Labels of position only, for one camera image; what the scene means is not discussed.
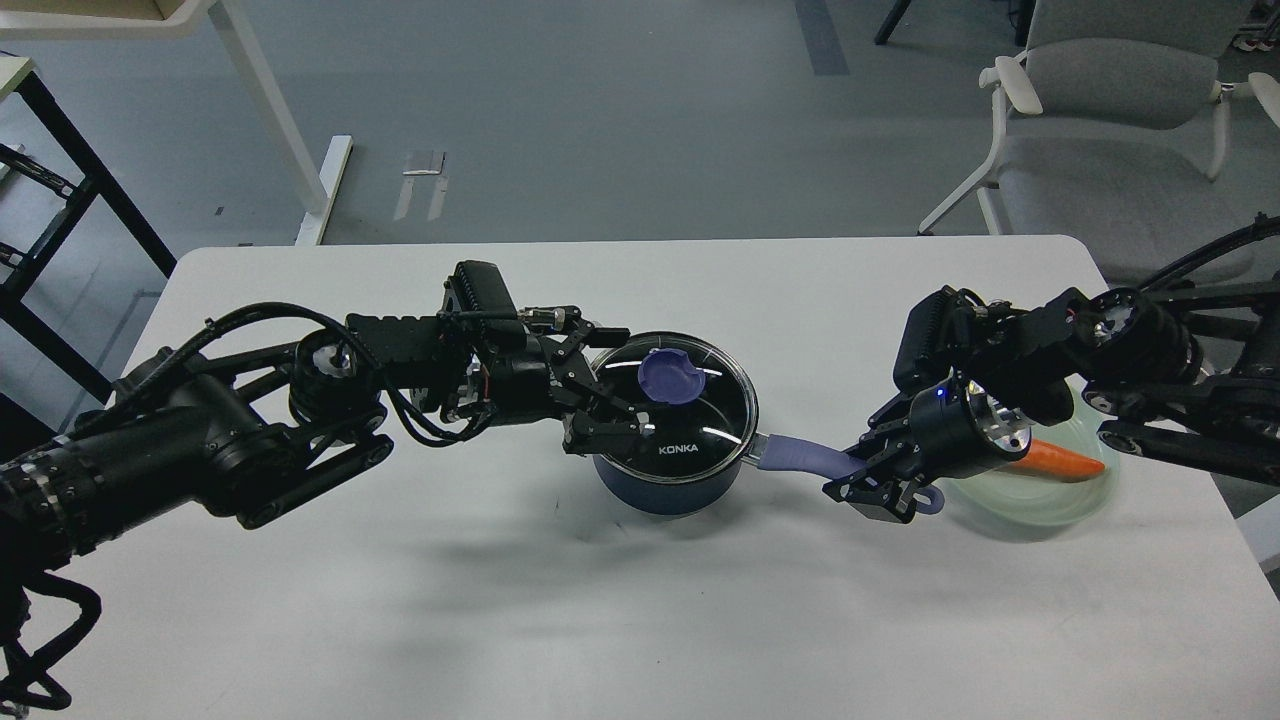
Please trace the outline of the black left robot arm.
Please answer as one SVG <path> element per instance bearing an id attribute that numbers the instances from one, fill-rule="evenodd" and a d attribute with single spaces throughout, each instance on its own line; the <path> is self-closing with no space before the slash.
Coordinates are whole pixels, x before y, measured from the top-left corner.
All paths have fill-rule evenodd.
<path id="1" fill-rule="evenodd" d="M 113 405 L 3 464 L 3 712 L 70 703 L 50 671 L 102 602 L 59 568 L 187 502 L 264 527 L 384 461 L 389 415 L 431 448 L 554 419 L 567 454 L 635 455 L 646 411 L 582 355 L 628 337 L 573 305 L 516 307 L 479 260 L 426 316 L 261 302 L 207 320 L 119 379 Z"/>

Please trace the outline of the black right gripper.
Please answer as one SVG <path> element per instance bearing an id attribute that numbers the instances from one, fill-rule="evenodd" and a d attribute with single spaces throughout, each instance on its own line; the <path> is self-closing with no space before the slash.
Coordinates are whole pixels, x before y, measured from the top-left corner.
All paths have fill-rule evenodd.
<path id="1" fill-rule="evenodd" d="M 897 393 L 868 418 L 858 439 L 859 456 L 916 447 L 922 477 L 965 479 L 1023 460 L 1030 448 L 1032 420 L 965 375 L 950 375 L 914 396 Z M 828 480 L 823 492 L 864 518 L 909 524 L 936 515 L 936 488 L 919 477 L 892 471 L 876 478 L 865 469 Z"/>

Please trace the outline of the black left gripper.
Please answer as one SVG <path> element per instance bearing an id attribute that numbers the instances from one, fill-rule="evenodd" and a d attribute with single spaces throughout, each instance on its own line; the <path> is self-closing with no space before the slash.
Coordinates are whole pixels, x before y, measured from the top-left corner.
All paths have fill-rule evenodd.
<path id="1" fill-rule="evenodd" d="M 632 457 L 657 432 L 644 404 L 561 383 L 561 375 L 593 375 L 585 348 L 620 348 L 630 336 L 626 327 L 595 322 L 549 327 L 545 334 L 470 331 L 480 369 L 468 373 L 465 418 L 489 411 L 494 427 L 562 420 L 566 454 Z"/>

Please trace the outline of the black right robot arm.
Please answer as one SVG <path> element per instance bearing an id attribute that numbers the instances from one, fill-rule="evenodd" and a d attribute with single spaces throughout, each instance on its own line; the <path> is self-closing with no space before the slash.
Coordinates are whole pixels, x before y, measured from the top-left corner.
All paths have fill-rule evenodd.
<path id="1" fill-rule="evenodd" d="M 1190 273 L 1277 234 L 1258 215 L 1134 287 L 1070 288 L 1032 310 L 942 287 L 909 314 L 897 393 L 823 491 L 867 518 L 934 514 L 942 477 L 1028 456 L 1033 425 L 1074 414 L 1068 378 L 1112 450 L 1277 484 L 1277 282 L 1199 287 Z"/>

